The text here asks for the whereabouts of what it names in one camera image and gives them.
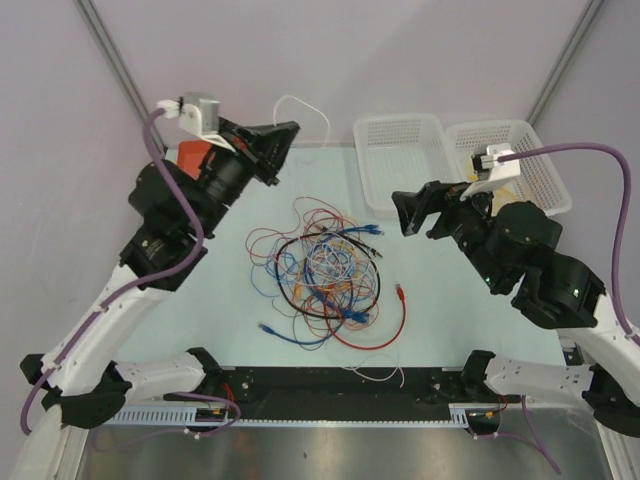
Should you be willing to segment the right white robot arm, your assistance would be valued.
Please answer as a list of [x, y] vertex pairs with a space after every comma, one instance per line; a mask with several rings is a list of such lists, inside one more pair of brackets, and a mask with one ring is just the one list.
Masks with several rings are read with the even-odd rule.
[[585, 350], [590, 364], [529, 363], [475, 350], [461, 377], [473, 401], [535, 397], [589, 411], [605, 427], [639, 435], [639, 348], [616, 319], [603, 281], [583, 262], [556, 250], [562, 226], [531, 201], [492, 209], [489, 192], [463, 196], [465, 183], [426, 183], [391, 198], [404, 236], [437, 217], [428, 238], [452, 238], [493, 295], [535, 326], [554, 330]]

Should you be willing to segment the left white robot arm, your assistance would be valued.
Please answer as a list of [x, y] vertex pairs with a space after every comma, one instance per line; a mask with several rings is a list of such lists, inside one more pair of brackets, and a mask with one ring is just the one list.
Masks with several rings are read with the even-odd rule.
[[210, 146], [197, 176], [150, 149], [151, 160], [128, 199], [142, 222], [106, 286], [54, 349], [21, 361], [44, 416], [26, 432], [14, 478], [54, 478], [70, 435], [106, 423], [129, 403], [155, 397], [214, 400], [222, 371], [204, 348], [148, 363], [118, 361], [115, 354], [184, 283], [205, 256], [205, 241], [249, 182], [278, 183], [299, 129], [294, 121], [241, 126], [221, 120], [221, 141]]

